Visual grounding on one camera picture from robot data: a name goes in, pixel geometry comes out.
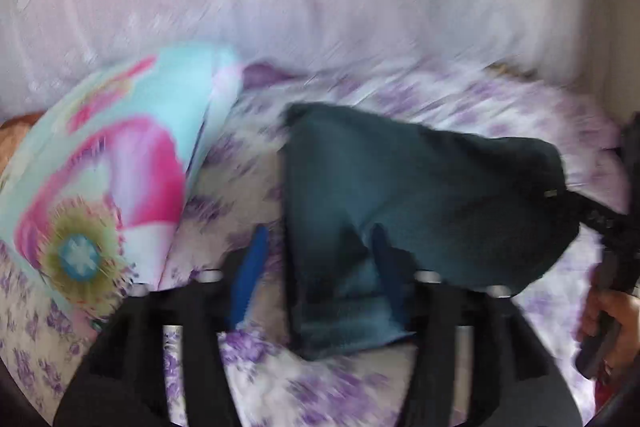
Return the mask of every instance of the orange fabric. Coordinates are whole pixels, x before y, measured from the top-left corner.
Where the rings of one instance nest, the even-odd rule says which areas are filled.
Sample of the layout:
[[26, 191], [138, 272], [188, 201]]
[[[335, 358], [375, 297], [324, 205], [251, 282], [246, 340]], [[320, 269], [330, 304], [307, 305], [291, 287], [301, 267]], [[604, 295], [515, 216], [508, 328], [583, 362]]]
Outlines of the orange fabric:
[[14, 118], [0, 126], [0, 174], [42, 113]]

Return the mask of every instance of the hand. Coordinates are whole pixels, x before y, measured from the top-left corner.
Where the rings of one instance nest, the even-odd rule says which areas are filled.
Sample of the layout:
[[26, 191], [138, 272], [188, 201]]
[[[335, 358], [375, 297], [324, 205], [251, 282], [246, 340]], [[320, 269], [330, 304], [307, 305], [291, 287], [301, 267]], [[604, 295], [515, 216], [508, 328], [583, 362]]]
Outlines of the hand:
[[616, 346], [605, 357], [605, 362], [617, 372], [624, 371], [640, 353], [640, 299], [622, 292], [600, 291], [595, 286], [597, 280], [598, 267], [591, 275], [591, 288], [575, 339], [580, 342], [585, 335], [590, 337], [597, 335], [600, 311], [611, 315], [620, 323], [622, 331]]

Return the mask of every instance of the pink flower print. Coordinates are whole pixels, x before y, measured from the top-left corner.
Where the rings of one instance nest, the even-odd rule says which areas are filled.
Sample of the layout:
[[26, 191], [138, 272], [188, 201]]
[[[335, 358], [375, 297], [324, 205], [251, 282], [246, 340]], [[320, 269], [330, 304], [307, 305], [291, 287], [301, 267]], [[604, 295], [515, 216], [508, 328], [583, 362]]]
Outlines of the pink flower print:
[[67, 131], [69, 133], [77, 131], [96, 114], [124, 98], [132, 88], [133, 78], [148, 71], [155, 63], [155, 57], [144, 58], [129, 70], [110, 78], [85, 95], [77, 104], [74, 104], [73, 114], [66, 123]]
[[14, 347], [15, 368], [18, 379], [22, 382], [28, 394], [33, 394], [33, 386], [36, 383], [35, 374], [31, 369], [31, 355], [27, 351]]
[[149, 117], [130, 118], [87, 138], [40, 188], [14, 235], [18, 252], [31, 266], [40, 269], [39, 243], [50, 235], [52, 214], [65, 200], [63, 193], [85, 171], [99, 167], [108, 172], [102, 204], [117, 213], [119, 229], [126, 232], [150, 223], [175, 229], [185, 177], [173, 139]]

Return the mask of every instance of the black handle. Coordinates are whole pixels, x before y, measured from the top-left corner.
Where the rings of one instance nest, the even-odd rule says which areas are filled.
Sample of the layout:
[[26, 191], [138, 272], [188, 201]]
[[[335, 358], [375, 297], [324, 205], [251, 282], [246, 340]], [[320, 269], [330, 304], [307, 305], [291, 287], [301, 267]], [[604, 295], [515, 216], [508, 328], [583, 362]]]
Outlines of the black handle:
[[[606, 248], [598, 272], [597, 288], [614, 290], [632, 295], [640, 276], [640, 263], [633, 253], [620, 255]], [[580, 351], [575, 357], [575, 368], [584, 378], [592, 380], [604, 358], [616, 345], [622, 329], [620, 323], [605, 312], [598, 316], [598, 333], [585, 337], [580, 343]]]
[[396, 427], [447, 427], [454, 395], [456, 330], [465, 291], [445, 283], [417, 290], [430, 301], [429, 318], [418, 325], [414, 372]]

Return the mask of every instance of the bed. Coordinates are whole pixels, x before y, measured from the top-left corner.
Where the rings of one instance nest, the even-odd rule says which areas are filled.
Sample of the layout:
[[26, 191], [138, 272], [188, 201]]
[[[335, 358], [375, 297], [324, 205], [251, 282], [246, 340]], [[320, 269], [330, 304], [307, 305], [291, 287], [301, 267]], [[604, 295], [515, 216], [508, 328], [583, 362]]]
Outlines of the bed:
[[[449, 37], [459, 37], [458, 44], [465, 47], [462, 37]], [[575, 37], [575, 32], [554, 38], [567, 42], [570, 37]], [[143, 40], [135, 41], [133, 47], [147, 45], [148, 39], [147, 44], [141, 44]], [[490, 137], [542, 138], [560, 150], [571, 188], [618, 211], [625, 210], [626, 180], [612, 152], [618, 145], [619, 127], [593, 98], [558, 86], [563, 71], [571, 69], [567, 64], [575, 66], [572, 60], [562, 62], [555, 71], [551, 63], [534, 63], [533, 58], [520, 62], [523, 69], [533, 65], [544, 71], [546, 67], [550, 82], [537, 80], [535, 74], [500, 73], [486, 67], [496, 58], [526, 55], [518, 54], [515, 48], [508, 52], [493, 48], [490, 53], [476, 52], [462, 58], [464, 54], [454, 52], [457, 60], [453, 62], [431, 55], [420, 61], [385, 57], [366, 64], [355, 61], [348, 68], [337, 67], [330, 60], [324, 64], [327, 67], [315, 68], [302, 54], [297, 58], [303, 67], [287, 71], [256, 63], [260, 53], [269, 54], [256, 49], [257, 44], [244, 50], [245, 56], [254, 59], [244, 70], [244, 93], [226, 122], [223, 136], [207, 156], [161, 279], [161, 288], [187, 282], [199, 271], [215, 267], [225, 252], [245, 246], [255, 223], [268, 223], [270, 257], [248, 320], [240, 330], [220, 338], [227, 377], [245, 426], [392, 426], [413, 363], [413, 349], [402, 344], [321, 362], [305, 362], [286, 349], [278, 150], [286, 140], [280, 115], [287, 103], [340, 103], [436, 128]], [[323, 51], [333, 56], [327, 49]], [[47, 76], [39, 88], [19, 88], [23, 90], [16, 98], [0, 94], [0, 116], [2, 111], [9, 117], [47, 107], [86, 68], [114, 60], [120, 52], [110, 54], [101, 48], [86, 60], [67, 57], [53, 75], [56, 79]], [[286, 62], [282, 51], [269, 55]], [[484, 61], [467, 60], [480, 55]], [[37, 70], [46, 60], [24, 63]], [[300, 73], [301, 69], [317, 72]], [[572, 333], [588, 287], [588, 272], [598, 256], [598, 238], [590, 230], [581, 230], [552, 270], [517, 297], [556, 357], [585, 421], [593, 415], [593, 387], [573, 368], [577, 344]], [[50, 423], [90, 343], [76, 335], [68, 318], [43, 297], [41, 288], [27, 282], [2, 245], [0, 293], [0, 357], [32, 406]], [[164, 346], [172, 421], [186, 425], [178, 329], [165, 331]], [[464, 371], [460, 374], [462, 400], [452, 418], [454, 424], [464, 417], [467, 377]]]

